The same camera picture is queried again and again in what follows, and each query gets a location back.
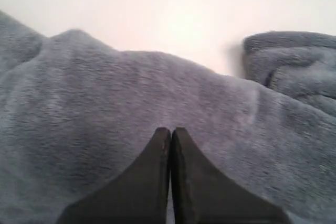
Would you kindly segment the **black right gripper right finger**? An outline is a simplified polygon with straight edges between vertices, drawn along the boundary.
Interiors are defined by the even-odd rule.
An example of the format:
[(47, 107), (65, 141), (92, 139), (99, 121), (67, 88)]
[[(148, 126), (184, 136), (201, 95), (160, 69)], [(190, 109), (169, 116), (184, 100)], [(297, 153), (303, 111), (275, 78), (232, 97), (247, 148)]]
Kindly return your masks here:
[(284, 211), (221, 173), (185, 128), (173, 131), (171, 183), (176, 223), (290, 223)]

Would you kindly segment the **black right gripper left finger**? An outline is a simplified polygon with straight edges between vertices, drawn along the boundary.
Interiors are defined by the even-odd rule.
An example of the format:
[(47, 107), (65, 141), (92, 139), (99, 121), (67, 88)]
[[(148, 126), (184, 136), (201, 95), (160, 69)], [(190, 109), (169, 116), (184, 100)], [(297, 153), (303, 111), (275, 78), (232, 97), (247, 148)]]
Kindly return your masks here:
[(58, 223), (165, 223), (169, 192), (170, 130), (160, 127), (117, 178), (68, 206)]

